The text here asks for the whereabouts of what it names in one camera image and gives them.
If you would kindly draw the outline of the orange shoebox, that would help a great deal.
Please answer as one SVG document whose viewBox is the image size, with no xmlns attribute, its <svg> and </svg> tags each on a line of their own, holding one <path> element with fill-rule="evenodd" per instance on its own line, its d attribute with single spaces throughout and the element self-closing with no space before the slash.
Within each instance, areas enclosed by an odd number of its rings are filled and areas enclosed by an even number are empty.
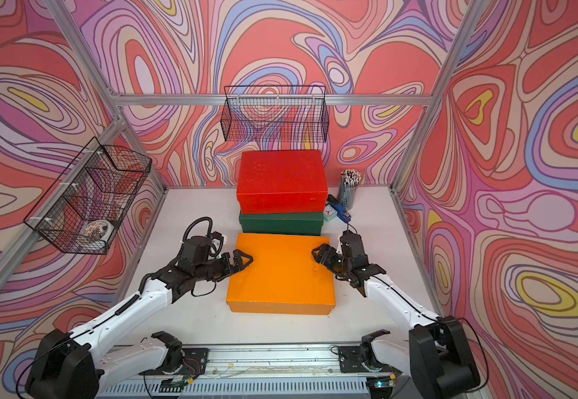
<svg viewBox="0 0 578 399">
<path fill-rule="evenodd" d="M 328 315 L 336 306 L 334 275 L 311 251 L 327 237 L 247 234 L 236 248 L 252 263 L 230 277 L 227 304 L 234 313 Z"/>
</svg>

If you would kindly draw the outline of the red shoebox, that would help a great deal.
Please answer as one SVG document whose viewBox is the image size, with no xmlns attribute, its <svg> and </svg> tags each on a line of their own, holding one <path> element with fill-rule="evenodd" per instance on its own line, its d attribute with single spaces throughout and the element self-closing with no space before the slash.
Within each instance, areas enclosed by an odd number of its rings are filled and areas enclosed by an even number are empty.
<svg viewBox="0 0 578 399">
<path fill-rule="evenodd" d="M 243 214 L 316 213 L 328 187 L 320 151 L 246 151 L 237 181 Z"/>
</svg>

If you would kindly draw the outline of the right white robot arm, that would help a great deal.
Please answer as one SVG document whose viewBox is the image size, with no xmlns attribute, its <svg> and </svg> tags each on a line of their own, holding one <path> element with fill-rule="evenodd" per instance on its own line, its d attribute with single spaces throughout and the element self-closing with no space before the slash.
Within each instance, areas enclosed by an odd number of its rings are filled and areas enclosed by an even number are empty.
<svg viewBox="0 0 578 399">
<path fill-rule="evenodd" d="M 346 230 L 338 249 L 322 244 L 311 254 L 408 334 L 404 341 L 386 329 L 366 334 L 356 355 L 337 349 L 341 363 L 355 363 L 369 372 L 393 369 L 405 374 L 423 398 L 453 398 L 480 388 L 480 371 L 462 322 L 441 317 L 404 293 L 385 269 L 370 262 L 359 234 Z"/>
</svg>

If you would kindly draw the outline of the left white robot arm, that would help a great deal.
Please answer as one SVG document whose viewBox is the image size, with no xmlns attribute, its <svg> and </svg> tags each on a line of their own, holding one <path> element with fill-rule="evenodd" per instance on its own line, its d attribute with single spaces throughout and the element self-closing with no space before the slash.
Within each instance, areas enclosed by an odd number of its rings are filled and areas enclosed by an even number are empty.
<svg viewBox="0 0 578 399">
<path fill-rule="evenodd" d="M 182 343 L 164 331 L 131 347 L 114 346 L 152 315 L 190 294 L 199 281 L 218 284 L 253 261 L 239 249 L 222 252 L 217 232 L 184 239 L 178 255 L 146 274 L 136 292 L 91 321 L 45 335 L 24 384 L 32 398 L 94 398 L 147 371 L 178 374 L 186 367 Z"/>
</svg>

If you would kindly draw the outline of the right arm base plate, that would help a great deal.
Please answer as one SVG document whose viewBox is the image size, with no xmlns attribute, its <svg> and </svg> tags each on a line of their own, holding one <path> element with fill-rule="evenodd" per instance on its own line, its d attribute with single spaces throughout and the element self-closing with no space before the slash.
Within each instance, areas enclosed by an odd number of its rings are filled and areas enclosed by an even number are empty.
<svg viewBox="0 0 578 399">
<path fill-rule="evenodd" d="M 359 346 L 334 345 L 330 351 L 337 356 L 339 369 L 342 373 L 379 373 L 393 372 L 395 369 L 372 359 L 368 352 Z"/>
</svg>

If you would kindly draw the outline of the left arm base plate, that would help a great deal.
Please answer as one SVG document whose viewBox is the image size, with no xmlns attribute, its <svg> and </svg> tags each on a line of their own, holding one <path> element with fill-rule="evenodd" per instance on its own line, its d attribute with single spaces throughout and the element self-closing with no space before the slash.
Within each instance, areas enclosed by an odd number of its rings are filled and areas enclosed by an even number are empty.
<svg viewBox="0 0 578 399">
<path fill-rule="evenodd" d="M 165 386 L 183 387 L 194 382 L 207 369 L 209 349 L 189 347 L 182 349 L 183 356 L 174 372 L 147 370 L 140 375 L 151 379 L 161 379 Z"/>
</svg>

